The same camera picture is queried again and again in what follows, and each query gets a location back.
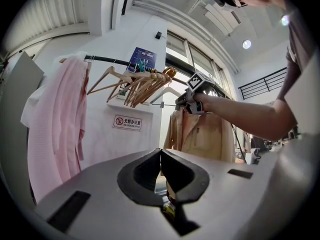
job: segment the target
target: corrugated panel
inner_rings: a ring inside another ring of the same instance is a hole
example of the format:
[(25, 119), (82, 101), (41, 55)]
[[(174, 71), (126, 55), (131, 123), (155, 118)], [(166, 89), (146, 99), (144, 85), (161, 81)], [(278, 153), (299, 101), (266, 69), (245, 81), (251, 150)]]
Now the corrugated panel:
[(47, 31), (86, 22), (85, 0), (29, 0), (11, 24), (3, 45), (12, 52)]

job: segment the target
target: black railing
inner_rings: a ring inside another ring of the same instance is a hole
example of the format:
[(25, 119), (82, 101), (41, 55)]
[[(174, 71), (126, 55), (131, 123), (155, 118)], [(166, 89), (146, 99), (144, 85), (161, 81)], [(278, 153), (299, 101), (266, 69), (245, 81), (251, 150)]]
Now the black railing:
[(287, 74), (287, 68), (280, 69), (272, 74), (247, 83), (239, 87), (243, 100), (252, 98), (254, 96), (271, 92), (282, 87)]

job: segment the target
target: forearm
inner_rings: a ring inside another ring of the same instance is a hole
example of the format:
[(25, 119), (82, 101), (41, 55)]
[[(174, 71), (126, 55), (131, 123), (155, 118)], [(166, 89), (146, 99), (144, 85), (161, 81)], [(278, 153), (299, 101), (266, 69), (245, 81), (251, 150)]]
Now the forearm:
[(215, 113), (257, 137), (278, 140), (295, 124), (294, 117), (293, 119), (290, 116), (283, 118), (274, 107), (238, 102), (215, 96), (205, 98), (207, 99), (204, 102), (206, 111)]

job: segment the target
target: recessed light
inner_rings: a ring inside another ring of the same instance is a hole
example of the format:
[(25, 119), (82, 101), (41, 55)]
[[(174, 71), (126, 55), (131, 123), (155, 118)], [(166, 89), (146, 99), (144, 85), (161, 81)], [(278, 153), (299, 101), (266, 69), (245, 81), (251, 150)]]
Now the recessed light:
[(244, 40), (242, 43), (242, 47), (244, 49), (249, 49), (251, 47), (251, 41), (250, 40)]
[(289, 16), (288, 15), (284, 15), (281, 19), (281, 23), (283, 26), (288, 26), (289, 24)]

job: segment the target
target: ceiling vent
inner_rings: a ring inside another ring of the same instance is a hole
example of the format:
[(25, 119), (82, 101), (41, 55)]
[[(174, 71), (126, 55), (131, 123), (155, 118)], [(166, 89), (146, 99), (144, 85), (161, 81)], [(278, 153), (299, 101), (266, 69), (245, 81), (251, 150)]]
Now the ceiling vent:
[(236, 13), (220, 7), (217, 3), (213, 6), (207, 4), (205, 7), (208, 12), (205, 16), (225, 35), (231, 34), (241, 23)]

